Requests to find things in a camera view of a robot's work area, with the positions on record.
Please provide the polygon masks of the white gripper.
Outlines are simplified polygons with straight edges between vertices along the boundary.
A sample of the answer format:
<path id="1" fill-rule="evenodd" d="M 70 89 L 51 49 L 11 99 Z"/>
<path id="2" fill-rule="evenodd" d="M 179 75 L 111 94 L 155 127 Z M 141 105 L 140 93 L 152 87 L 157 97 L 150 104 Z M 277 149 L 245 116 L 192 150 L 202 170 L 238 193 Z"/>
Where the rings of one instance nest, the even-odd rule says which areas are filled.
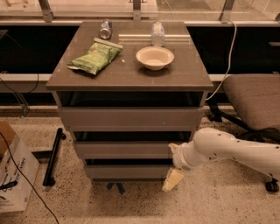
<path id="1" fill-rule="evenodd" d="M 167 172 L 162 187 L 164 192 L 171 191 L 184 178 L 184 173 L 179 169 L 191 170 L 205 162 L 205 157 L 196 150 L 194 142 L 169 143 L 168 146 L 172 152 L 172 162 L 178 169 L 170 168 Z"/>

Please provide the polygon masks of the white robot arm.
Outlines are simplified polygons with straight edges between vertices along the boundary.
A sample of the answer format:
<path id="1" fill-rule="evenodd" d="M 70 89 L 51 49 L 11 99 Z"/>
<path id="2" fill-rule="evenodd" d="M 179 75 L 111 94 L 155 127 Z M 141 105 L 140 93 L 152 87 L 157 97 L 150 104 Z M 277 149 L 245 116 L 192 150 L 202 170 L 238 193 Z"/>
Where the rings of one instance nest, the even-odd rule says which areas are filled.
<path id="1" fill-rule="evenodd" d="M 169 169 L 162 190 L 171 191 L 183 178 L 184 171 L 220 158 L 233 159 L 272 178 L 265 184 L 270 193 L 279 191 L 280 145 L 241 140 L 213 128 L 199 129 L 189 143 L 170 143 L 173 167 Z"/>

